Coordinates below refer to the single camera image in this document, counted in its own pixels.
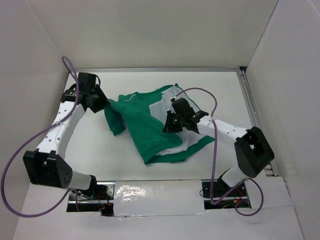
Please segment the green jacket white lining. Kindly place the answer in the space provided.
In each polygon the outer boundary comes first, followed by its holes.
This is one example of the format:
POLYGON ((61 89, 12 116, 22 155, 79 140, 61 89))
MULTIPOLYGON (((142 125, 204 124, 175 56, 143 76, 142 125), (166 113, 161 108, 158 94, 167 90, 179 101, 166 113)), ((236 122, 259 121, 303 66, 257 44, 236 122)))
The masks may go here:
POLYGON ((214 142, 214 138, 184 129, 165 133, 167 112, 174 96, 185 97, 178 84, 165 85, 152 92, 134 92, 109 99, 104 115, 114 136, 128 130, 144 164, 180 163, 214 142))

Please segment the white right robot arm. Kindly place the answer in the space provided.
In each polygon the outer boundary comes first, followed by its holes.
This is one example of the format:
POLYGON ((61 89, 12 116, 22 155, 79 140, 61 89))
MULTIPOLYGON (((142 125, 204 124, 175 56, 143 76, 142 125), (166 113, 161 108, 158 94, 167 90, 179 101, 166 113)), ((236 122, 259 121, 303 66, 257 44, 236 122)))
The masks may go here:
POLYGON ((275 158, 260 128, 231 125, 209 116, 205 111, 195 112, 185 98, 173 98, 163 132, 179 133, 184 130, 210 136, 215 143, 220 140, 234 147, 237 163, 218 178, 218 190, 223 196, 230 196, 239 182, 255 178, 275 158))

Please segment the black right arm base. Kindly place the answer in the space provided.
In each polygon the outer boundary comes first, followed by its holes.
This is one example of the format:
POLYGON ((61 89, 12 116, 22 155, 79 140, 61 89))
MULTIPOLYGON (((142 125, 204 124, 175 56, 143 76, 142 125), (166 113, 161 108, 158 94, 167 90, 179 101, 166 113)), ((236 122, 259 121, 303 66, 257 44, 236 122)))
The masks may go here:
MULTIPOLYGON (((213 205, 210 201, 210 180, 202 180, 202 189, 199 195, 203 197, 205 210, 216 209, 234 209, 236 204, 239 203, 239 208, 249 208, 250 203, 248 200, 248 193, 244 183, 233 189, 226 197, 224 197, 218 204, 213 205)), ((221 198, 230 188, 222 181, 215 179, 213 188, 213 200, 217 201, 221 198)))

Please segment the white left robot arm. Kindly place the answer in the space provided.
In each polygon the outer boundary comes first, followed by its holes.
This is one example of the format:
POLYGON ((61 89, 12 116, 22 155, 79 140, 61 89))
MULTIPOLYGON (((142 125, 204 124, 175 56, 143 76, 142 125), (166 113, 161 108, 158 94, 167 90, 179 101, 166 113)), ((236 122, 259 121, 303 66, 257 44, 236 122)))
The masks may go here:
POLYGON ((97 75, 80 72, 78 80, 78 84, 73 84, 62 94, 53 122, 55 126, 34 151, 24 153, 23 162, 32 184, 77 189, 86 199, 92 200, 99 193, 96 177, 72 170, 65 155, 73 132, 86 110, 97 113, 109 102, 97 75))

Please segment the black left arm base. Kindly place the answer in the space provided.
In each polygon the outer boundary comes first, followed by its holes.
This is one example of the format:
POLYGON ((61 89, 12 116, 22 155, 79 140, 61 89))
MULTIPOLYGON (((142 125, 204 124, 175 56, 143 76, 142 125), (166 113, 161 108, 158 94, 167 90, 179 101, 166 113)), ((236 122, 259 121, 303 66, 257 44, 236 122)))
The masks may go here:
POLYGON ((98 181, 94 193, 72 190, 69 193, 68 213, 95 212, 105 217, 114 216, 115 181, 98 181))

